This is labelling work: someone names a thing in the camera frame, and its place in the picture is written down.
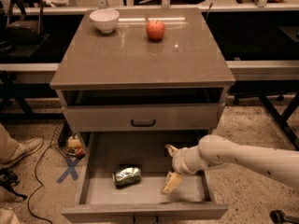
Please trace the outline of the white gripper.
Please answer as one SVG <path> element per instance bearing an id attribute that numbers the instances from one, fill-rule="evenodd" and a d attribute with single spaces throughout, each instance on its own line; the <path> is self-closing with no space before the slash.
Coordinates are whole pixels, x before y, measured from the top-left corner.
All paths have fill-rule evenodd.
<path id="1" fill-rule="evenodd" d="M 161 189 L 163 195 L 170 194 L 183 180 L 183 175 L 194 175 L 197 172 L 198 151 L 195 147 L 177 149 L 172 145 L 165 145 L 170 156 L 173 156 L 172 167 L 175 172 L 169 172 L 164 186 Z"/>

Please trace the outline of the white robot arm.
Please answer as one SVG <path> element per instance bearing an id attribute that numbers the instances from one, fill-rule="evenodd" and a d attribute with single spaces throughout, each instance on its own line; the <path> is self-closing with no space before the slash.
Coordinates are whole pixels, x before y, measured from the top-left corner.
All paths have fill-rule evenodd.
<path id="1" fill-rule="evenodd" d="M 237 164 L 299 189 L 298 151 L 239 145 L 214 134 L 204 136 L 194 147 L 165 147 L 172 157 L 173 172 L 167 174 L 162 194 L 171 193 L 184 176 L 218 168 L 225 163 Z"/>

